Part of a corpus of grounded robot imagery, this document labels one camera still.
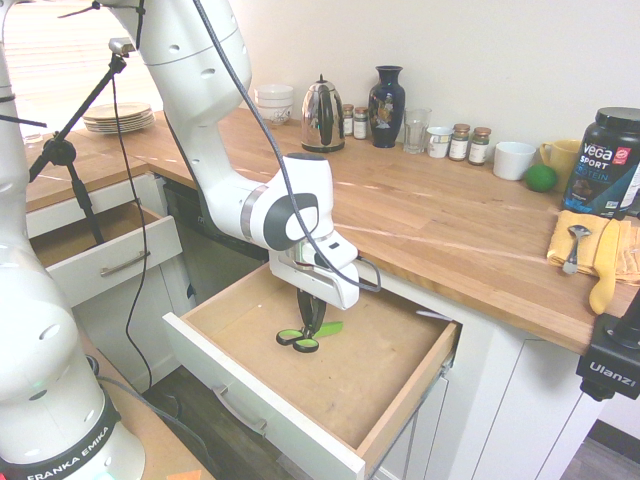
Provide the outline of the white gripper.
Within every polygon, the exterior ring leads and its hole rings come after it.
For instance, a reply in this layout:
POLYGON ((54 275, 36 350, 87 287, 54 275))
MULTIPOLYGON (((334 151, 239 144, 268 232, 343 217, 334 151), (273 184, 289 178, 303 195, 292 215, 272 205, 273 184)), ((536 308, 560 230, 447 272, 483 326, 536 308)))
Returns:
POLYGON ((297 264, 284 252, 270 251, 269 266, 273 275, 299 288, 297 302, 304 333, 311 331, 315 335, 319 331, 326 313, 326 302, 346 310, 359 299, 357 285, 323 267, 297 264))

